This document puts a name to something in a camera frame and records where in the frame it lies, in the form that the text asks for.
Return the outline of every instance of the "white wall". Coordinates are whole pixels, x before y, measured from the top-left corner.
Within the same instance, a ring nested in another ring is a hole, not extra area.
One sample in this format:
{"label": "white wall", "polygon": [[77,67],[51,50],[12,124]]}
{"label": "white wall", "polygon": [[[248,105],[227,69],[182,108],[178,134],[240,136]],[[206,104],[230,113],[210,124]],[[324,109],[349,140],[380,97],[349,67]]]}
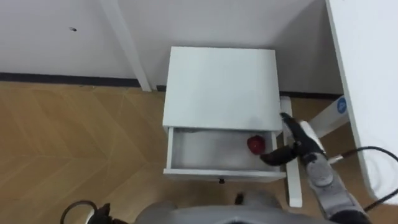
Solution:
{"label": "white wall", "polygon": [[152,86],[172,45],[276,49],[282,91],[342,93],[322,0],[119,0]]}
{"label": "white wall", "polygon": [[134,78],[97,0],[1,1],[0,72]]}

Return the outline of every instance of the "drawer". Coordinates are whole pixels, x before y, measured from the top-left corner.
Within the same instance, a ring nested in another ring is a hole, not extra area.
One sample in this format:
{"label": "drawer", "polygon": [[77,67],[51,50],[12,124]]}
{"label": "drawer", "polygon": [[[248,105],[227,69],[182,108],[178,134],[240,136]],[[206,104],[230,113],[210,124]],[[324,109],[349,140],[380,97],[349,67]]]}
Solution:
{"label": "drawer", "polygon": [[250,152],[246,141],[254,135],[266,140],[267,151],[276,148],[273,132],[169,128],[164,174],[201,180],[270,182],[284,178],[280,167],[268,166]]}

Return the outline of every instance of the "apple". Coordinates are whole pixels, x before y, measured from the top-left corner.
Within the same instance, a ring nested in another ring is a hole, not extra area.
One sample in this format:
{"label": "apple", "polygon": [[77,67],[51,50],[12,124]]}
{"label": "apple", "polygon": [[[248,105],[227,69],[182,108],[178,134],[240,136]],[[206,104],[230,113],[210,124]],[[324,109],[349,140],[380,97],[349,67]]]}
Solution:
{"label": "apple", "polygon": [[259,135],[250,137],[248,139],[248,148],[254,155],[261,155],[266,151],[266,141]]}

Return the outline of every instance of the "white nightstand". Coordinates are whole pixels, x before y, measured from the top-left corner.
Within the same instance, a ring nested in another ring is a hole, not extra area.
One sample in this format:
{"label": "white nightstand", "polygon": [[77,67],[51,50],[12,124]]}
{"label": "white nightstand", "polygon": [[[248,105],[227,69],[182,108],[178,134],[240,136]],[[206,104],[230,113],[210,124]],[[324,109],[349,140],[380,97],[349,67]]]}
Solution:
{"label": "white nightstand", "polygon": [[[290,107],[286,100],[283,105]],[[169,135],[164,174],[220,183],[286,177],[246,145],[258,134],[266,149],[274,150],[282,131],[279,113],[274,50],[172,47],[163,119]]]}

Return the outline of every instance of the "herringbone floor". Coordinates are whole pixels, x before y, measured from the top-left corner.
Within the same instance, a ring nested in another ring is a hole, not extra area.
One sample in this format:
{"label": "herringbone floor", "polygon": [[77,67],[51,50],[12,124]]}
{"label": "herringbone floor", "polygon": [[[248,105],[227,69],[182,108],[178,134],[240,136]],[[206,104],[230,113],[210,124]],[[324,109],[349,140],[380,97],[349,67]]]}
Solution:
{"label": "herringbone floor", "polygon": [[[330,102],[292,103],[296,117],[310,119]],[[301,209],[286,206],[283,180],[219,185],[166,179],[163,104],[163,93],[135,88],[0,82],[1,223],[58,223],[63,209],[81,199],[111,202],[112,216],[133,222],[152,202],[225,204],[253,188],[275,193],[288,210],[320,216],[305,179]],[[331,156],[354,147],[349,125],[322,141]],[[335,167],[360,203],[371,202],[356,158]],[[67,223],[84,223],[87,211],[73,210]],[[395,223],[396,211],[383,205],[370,216],[374,223]]]}

